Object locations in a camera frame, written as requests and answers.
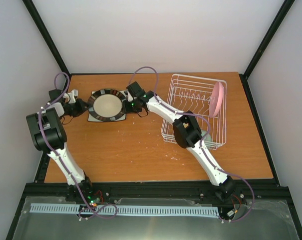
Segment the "white wire dish rack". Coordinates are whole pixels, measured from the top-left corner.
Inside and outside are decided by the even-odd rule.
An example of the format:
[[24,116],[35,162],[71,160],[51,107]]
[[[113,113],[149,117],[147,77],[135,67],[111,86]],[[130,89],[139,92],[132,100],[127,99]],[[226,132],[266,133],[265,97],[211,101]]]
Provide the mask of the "white wire dish rack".
[[[209,117],[209,101],[216,82],[221,82],[224,87],[224,98],[221,109],[214,118]],[[212,137],[210,150],[216,150],[226,143],[226,93],[227,82],[221,79],[210,79],[205,77],[188,76],[184,74],[173,74],[171,77],[167,103],[182,110],[192,111],[196,115],[205,118],[206,122],[197,118],[200,128],[209,132]]]

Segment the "green ceramic bowl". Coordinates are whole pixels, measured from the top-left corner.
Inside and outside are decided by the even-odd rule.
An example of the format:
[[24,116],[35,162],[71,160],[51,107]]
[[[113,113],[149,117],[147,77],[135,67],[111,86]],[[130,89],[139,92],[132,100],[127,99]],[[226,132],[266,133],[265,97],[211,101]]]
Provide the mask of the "green ceramic bowl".
[[203,142],[206,145],[207,148],[211,148],[212,146],[212,137],[210,134],[207,133],[207,131],[202,130],[201,131],[201,136],[205,136]]

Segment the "pink plate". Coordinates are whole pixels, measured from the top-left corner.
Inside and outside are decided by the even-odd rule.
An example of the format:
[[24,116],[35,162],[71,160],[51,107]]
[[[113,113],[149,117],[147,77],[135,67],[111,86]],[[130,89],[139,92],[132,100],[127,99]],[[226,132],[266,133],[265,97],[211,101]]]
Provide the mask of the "pink plate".
[[224,98],[224,87],[220,81],[217,81],[211,93],[209,101],[209,117],[214,118],[218,115]]

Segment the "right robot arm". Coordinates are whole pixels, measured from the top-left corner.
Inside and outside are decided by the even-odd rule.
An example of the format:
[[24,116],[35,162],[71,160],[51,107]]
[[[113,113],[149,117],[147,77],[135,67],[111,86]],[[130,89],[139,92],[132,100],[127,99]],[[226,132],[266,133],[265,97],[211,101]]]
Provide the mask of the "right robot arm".
[[134,110],[145,109],[157,114],[173,127],[176,143],[187,149],[199,162],[215,188],[215,195],[225,202],[235,191],[235,182],[217,163],[204,143],[205,134],[198,124],[197,118],[203,118],[191,111],[181,111],[163,101],[156,93],[145,92],[135,81],[127,87],[128,100]]

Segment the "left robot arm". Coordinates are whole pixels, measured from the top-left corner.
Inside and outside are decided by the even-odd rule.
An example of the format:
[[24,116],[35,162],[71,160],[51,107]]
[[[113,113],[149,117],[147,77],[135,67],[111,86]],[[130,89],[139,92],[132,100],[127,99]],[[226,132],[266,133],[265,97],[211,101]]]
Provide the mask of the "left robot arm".
[[51,101],[41,112],[26,117],[35,148],[55,161],[66,177],[69,190],[83,201],[90,201],[95,189],[85,172],[76,164],[67,147],[67,135],[61,118],[78,117],[88,110],[89,104],[78,98],[78,90],[59,95],[59,89],[49,91]]

